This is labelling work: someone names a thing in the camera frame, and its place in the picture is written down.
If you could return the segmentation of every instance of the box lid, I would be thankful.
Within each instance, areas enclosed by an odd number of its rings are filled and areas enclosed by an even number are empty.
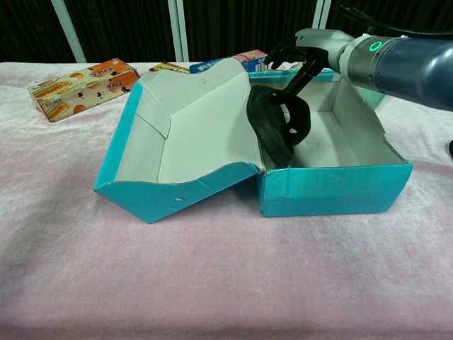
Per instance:
[[[144,75],[135,85],[94,189],[153,222],[263,170],[235,59],[206,72]]]

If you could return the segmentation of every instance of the teal box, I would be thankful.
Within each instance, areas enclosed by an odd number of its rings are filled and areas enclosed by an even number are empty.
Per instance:
[[[251,84],[283,88],[287,75],[249,76],[240,62],[227,58],[199,74],[143,76],[128,98],[94,190],[145,222],[251,176],[266,217],[387,210],[412,165],[386,141],[366,94],[330,70],[300,93],[311,108],[311,132],[294,148],[290,166],[277,169],[260,149],[246,117]]]

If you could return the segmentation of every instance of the black fabric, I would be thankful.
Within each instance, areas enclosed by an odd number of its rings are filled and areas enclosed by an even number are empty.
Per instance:
[[[453,1],[445,0],[332,0],[327,28],[343,30],[355,37],[367,26],[341,14],[340,5],[356,6],[376,21],[412,30],[453,30]],[[397,34],[376,29],[375,35]]]
[[[50,0],[0,1],[0,62],[75,62]]]
[[[288,123],[281,108],[289,112]],[[261,147],[278,167],[286,167],[294,155],[293,146],[310,132],[310,107],[302,98],[268,86],[252,86],[247,102],[247,118]]]
[[[65,0],[88,62],[175,61],[168,2]]]
[[[269,52],[313,23],[316,0],[184,0],[190,61]]]

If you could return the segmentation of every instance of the table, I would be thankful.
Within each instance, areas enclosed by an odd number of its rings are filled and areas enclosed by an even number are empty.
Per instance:
[[[92,191],[127,95],[28,96],[85,66],[0,64],[0,339],[453,337],[453,113],[384,99],[414,165],[386,213],[266,219],[250,180],[146,225]]]

